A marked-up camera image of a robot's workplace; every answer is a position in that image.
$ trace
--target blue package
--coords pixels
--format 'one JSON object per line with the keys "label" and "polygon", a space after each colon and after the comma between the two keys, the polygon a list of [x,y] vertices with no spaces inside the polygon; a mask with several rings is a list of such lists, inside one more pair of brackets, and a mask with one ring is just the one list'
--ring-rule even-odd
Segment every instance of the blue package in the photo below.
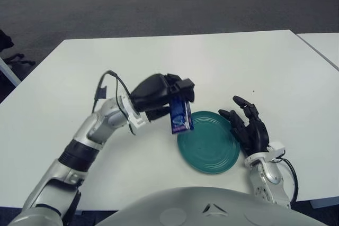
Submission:
{"label": "blue package", "polygon": [[184,101],[177,96],[171,100],[169,106],[171,108],[170,115],[173,134],[194,129],[190,103],[188,101]]}

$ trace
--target gray carpet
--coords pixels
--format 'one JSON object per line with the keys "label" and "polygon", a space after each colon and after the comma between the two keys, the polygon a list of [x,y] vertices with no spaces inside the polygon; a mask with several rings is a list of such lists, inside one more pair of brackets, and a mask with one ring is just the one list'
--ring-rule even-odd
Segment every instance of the gray carpet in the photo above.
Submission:
{"label": "gray carpet", "polygon": [[64,39],[291,29],[338,32],[339,0],[0,0],[0,28],[40,63]]}

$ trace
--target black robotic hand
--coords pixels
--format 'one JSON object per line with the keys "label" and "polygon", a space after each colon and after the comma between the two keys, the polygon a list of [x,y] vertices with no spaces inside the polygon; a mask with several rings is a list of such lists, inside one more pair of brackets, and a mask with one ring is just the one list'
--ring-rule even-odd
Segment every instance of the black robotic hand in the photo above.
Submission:
{"label": "black robotic hand", "polygon": [[194,101],[194,83],[190,79],[182,80],[178,75],[154,74],[141,82],[130,94],[134,108],[146,112],[148,119],[155,120],[170,112],[165,106],[173,97]]}
{"label": "black robotic hand", "polygon": [[219,110],[219,114],[231,123],[231,133],[247,156],[267,152],[269,135],[265,124],[258,116],[259,112],[255,105],[236,95],[233,96],[233,101],[244,110],[245,116],[249,119],[249,125],[245,126],[244,121],[235,111]]}

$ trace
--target green plate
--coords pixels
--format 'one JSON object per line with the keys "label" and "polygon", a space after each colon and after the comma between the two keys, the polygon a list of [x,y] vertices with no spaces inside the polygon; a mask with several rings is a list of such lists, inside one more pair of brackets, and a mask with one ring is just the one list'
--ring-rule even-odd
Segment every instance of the green plate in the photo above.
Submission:
{"label": "green plate", "polygon": [[230,169],[240,153],[239,143],[230,133],[230,123],[210,111],[194,112],[192,120],[194,130],[177,137],[183,158],[193,168],[208,174]]}

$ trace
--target white table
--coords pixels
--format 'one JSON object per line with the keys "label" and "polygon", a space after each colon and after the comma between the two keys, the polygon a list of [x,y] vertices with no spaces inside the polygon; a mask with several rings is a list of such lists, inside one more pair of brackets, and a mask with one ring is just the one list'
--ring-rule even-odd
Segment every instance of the white table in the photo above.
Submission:
{"label": "white table", "polygon": [[10,80],[10,82],[14,86],[18,86],[20,84],[19,78],[15,75],[15,73],[10,69],[10,67],[0,58],[0,71]]}
{"label": "white table", "polygon": [[339,33],[298,34],[339,71]]}
{"label": "white table", "polygon": [[[339,196],[339,73],[291,31],[66,40],[0,105],[0,206],[22,206],[50,163],[90,114],[100,75],[116,71],[130,90],[153,73],[195,82],[192,111],[256,104],[270,140],[286,145],[299,179],[298,200]],[[107,78],[111,95],[113,78]],[[240,155],[219,175],[181,157],[169,117],[119,129],[82,186],[80,210],[116,210],[162,189],[214,186],[251,193]],[[281,166],[288,195],[293,191]]]}

